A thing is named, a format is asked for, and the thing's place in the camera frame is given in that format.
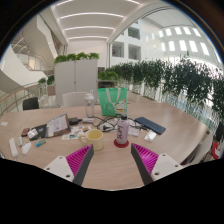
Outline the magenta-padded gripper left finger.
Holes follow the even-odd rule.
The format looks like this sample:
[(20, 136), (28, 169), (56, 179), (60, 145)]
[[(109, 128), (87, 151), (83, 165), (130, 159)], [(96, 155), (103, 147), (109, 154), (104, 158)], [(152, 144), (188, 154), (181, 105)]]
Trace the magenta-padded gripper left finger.
[(66, 157), (58, 156), (45, 170), (81, 186), (93, 155), (93, 145), (88, 145)]

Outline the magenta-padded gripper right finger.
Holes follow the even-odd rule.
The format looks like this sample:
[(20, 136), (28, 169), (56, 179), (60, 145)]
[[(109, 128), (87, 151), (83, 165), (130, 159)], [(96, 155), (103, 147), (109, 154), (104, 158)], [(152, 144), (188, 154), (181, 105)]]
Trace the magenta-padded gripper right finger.
[(131, 144), (131, 154), (145, 185), (182, 169), (168, 154), (157, 154), (135, 143)]

